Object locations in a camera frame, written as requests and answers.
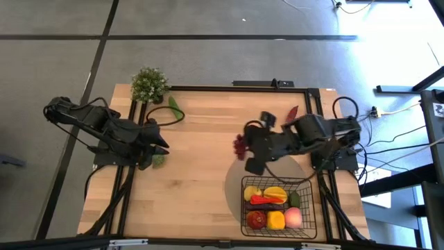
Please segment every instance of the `wooden table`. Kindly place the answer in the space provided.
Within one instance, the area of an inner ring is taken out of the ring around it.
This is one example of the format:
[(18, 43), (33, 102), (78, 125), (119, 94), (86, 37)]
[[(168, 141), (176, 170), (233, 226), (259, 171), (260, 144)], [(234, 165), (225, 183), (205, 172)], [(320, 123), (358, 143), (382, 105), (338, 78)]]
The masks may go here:
[[(337, 93), (335, 90), (320, 91), (324, 116), (333, 118), (332, 102), (337, 98)], [(258, 119), (260, 112), (267, 110), (277, 117), (275, 131), (280, 132), (279, 125), (284, 123), (292, 107), (299, 105), (298, 116), (307, 113), (303, 94), (208, 91), (170, 93), (186, 117), (179, 124), (161, 129), (162, 137), (171, 146), (171, 154), (167, 156), (164, 166), (136, 171), (124, 235), (143, 238), (295, 241), (244, 236), (239, 222), (228, 208), (224, 183), (227, 171), (235, 161), (232, 142), (237, 134), (242, 133), (244, 124)], [(111, 109), (127, 117), (130, 104), (130, 86), (116, 85)], [(140, 105), (136, 109), (135, 122), (139, 110)], [(167, 109), (156, 111), (152, 117), (160, 123), (175, 119)], [(300, 164), (306, 176), (313, 172), (308, 154), (292, 158)], [(109, 166), (92, 177), (78, 227), (79, 233), (89, 229), (109, 204), (115, 176), (116, 166)], [(318, 183), (316, 178), (310, 181), (317, 226), (317, 236), (313, 240), (322, 242), (326, 241), (326, 237)], [(356, 180), (346, 171), (337, 171), (336, 183), (342, 209), (359, 232), (369, 238)], [(117, 231), (119, 211), (120, 207), (114, 215), (112, 233)], [(338, 238), (336, 218), (331, 208), (330, 221), (333, 236)]]

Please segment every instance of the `chili pepper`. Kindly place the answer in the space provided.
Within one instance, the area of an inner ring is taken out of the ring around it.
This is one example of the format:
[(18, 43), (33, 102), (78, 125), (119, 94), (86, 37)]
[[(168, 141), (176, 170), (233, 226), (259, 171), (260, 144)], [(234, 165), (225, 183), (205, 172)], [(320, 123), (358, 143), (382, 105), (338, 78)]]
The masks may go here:
[(283, 203), (284, 201), (279, 198), (267, 198), (267, 197), (261, 197), (259, 195), (253, 195), (251, 196), (250, 203), (253, 205), (257, 204), (265, 204), (265, 203)]

